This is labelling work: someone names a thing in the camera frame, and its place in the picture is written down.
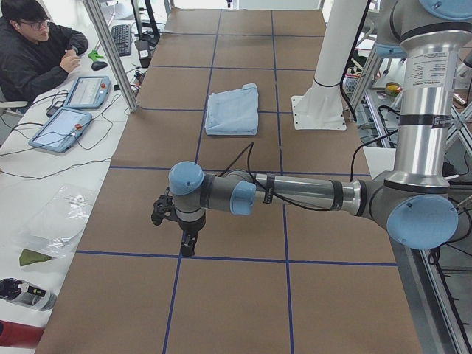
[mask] bottle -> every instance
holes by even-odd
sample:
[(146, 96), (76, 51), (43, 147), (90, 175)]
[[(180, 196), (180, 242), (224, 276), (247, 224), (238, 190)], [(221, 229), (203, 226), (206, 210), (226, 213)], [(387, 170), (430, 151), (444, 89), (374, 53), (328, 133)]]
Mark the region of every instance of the bottle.
[(24, 280), (7, 278), (0, 280), (0, 299), (33, 310), (47, 311), (54, 306), (57, 297), (51, 291)]
[(44, 328), (0, 320), (0, 346), (36, 348)]

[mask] blue joint cap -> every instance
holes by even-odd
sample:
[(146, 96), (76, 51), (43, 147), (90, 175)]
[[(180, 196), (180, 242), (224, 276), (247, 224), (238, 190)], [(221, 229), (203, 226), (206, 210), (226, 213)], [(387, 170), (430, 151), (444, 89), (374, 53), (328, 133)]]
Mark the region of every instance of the blue joint cap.
[(234, 215), (250, 215), (254, 206), (256, 185), (247, 181), (236, 184), (229, 200), (229, 209)]
[(440, 195), (417, 195), (390, 213), (386, 230), (391, 238), (411, 249), (433, 249), (455, 233), (459, 216)]
[(386, 44), (375, 44), (375, 52), (380, 58), (406, 58), (407, 55), (399, 46), (388, 46)]
[(426, 11), (448, 21), (467, 21), (472, 18), (470, 0), (420, 0)]
[(174, 195), (187, 195), (198, 189), (204, 172), (195, 162), (179, 162), (170, 169), (169, 189)]

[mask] folded towel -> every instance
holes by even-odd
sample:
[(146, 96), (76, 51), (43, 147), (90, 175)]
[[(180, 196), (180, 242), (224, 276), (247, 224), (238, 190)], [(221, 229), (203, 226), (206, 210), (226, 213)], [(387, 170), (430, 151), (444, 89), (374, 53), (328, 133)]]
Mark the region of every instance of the folded towel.
[(208, 97), (207, 135), (256, 135), (258, 125), (257, 86), (248, 83), (237, 90)]

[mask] plastic bag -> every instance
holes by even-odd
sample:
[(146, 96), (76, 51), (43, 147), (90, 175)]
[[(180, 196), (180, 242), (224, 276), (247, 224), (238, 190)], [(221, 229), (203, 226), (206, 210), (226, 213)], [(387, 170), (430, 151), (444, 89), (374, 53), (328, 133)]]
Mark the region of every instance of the plastic bag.
[(19, 230), (15, 243), (54, 258), (65, 257), (79, 243), (97, 192), (63, 185), (51, 201)]

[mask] black hair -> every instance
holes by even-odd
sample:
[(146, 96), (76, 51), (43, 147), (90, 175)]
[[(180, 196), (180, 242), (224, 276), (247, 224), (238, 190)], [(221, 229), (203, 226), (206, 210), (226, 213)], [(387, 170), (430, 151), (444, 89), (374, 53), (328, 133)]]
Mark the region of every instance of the black hair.
[(1, 12), (7, 21), (38, 22), (48, 19), (46, 11), (36, 0), (1, 0)]

